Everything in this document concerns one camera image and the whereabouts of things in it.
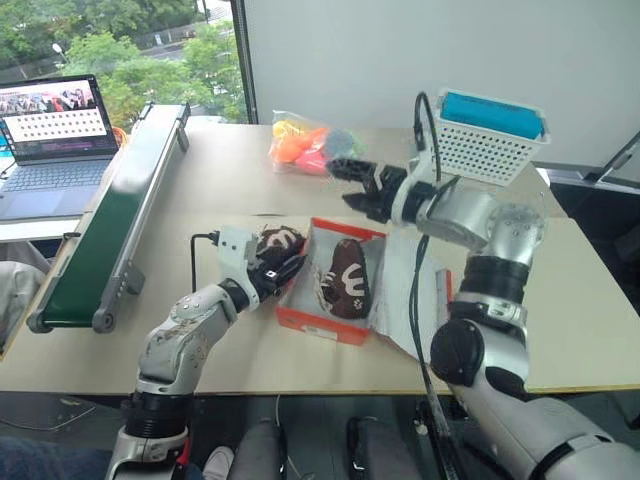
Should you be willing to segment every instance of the shoe box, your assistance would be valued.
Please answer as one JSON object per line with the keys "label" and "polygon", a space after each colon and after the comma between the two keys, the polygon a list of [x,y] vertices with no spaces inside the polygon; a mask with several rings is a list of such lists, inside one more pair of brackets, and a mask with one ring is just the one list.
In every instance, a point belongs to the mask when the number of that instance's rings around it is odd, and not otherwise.
{"label": "shoe box", "polygon": [[[370,308],[362,318],[333,315],[322,298],[323,279],[332,267],[336,246],[344,239],[359,241],[364,253],[365,279],[371,298],[368,299]],[[276,307],[278,322],[284,327],[351,345],[362,345],[373,330],[407,353],[415,354],[408,312],[419,239],[410,229],[386,234],[312,218],[304,246],[307,260]],[[428,256],[420,273],[420,291],[420,327],[426,345],[423,350],[426,348],[428,352],[431,336],[446,320],[451,297],[450,272],[439,269]]]}

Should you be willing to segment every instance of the shoe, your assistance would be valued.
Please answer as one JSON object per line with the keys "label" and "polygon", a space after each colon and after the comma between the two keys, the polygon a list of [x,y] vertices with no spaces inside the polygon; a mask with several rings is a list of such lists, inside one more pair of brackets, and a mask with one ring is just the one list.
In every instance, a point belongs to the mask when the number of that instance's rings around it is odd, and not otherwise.
{"label": "shoe", "polygon": [[371,308],[364,252],[357,240],[340,240],[331,269],[320,283],[320,304],[336,317],[365,318]]}
{"label": "shoe", "polygon": [[202,470],[205,480],[226,480],[233,463],[233,452],[228,447],[218,447],[211,455]]}
{"label": "shoe", "polygon": [[277,270],[304,246],[304,236],[291,227],[281,226],[260,234],[256,256],[271,270]]}

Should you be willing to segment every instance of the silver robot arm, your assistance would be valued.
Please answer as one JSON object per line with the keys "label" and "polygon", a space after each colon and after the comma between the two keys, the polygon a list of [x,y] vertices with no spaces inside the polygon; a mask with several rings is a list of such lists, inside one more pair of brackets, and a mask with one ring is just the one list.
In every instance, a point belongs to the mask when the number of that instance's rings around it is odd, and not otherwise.
{"label": "silver robot arm", "polygon": [[146,338],[135,392],[123,403],[107,472],[111,479],[180,478],[188,458],[193,394],[211,348],[242,310],[254,310],[300,270],[304,256],[282,265],[256,258],[258,239],[235,228],[210,234],[224,280],[178,300]]}
{"label": "silver robot arm", "polygon": [[431,368],[477,420],[496,460],[517,480],[637,479],[637,452],[566,403],[525,391],[522,300],[543,219],[530,207],[501,204],[457,179],[436,189],[387,166],[379,187],[374,164],[339,160],[329,170],[364,184],[365,193],[343,198],[369,218],[415,224],[426,235],[469,249],[451,319],[432,340]]}

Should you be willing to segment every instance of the white sneaker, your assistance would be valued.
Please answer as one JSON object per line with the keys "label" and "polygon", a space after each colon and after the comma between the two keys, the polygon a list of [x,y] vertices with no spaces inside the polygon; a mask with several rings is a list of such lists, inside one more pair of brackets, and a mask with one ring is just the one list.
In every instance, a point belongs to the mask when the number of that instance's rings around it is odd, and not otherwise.
{"label": "white sneaker", "polygon": [[205,480],[226,480],[233,463],[233,452],[228,447],[216,448],[204,466],[202,476]]}

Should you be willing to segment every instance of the white table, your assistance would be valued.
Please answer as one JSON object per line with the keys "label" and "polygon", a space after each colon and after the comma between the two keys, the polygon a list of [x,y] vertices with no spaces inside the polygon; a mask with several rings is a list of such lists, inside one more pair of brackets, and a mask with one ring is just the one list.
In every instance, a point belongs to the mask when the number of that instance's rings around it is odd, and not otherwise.
{"label": "white table", "polygon": [[[224,224],[256,230],[265,223],[305,229],[311,215],[384,230],[350,211],[340,195],[355,184],[297,175],[273,175],[266,155],[269,129],[189,122],[191,149],[168,170],[136,254],[147,275],[139,298],[121,306],[108,335],[57,329],[46,335],[20,330],[0,363],[5,390],[124,394],[134,385],[146,334],[172,303],[189,292],[189,237]],[[408,131],[361,136],[375,160],[402,159]],[[531,167],[516,179],[513,195],[548,192]],[[578,226],[553,198],[547,238],[527,285],[531,375],[534,391],[561,392],[640,386],[640,321]],[[265,217],[261,214],[278,216]],[[466,252],[433,239],[429,254],[454,271],[459,283]],[[199,282],[219,280],[215,249],[198,250]],[[438,390],[446,386],[438,382]],[[371,336],[362,347],[337,344],[277,324],[273,302],[242,314],[213,348],[200,393],[422,392],[417,363]]]}

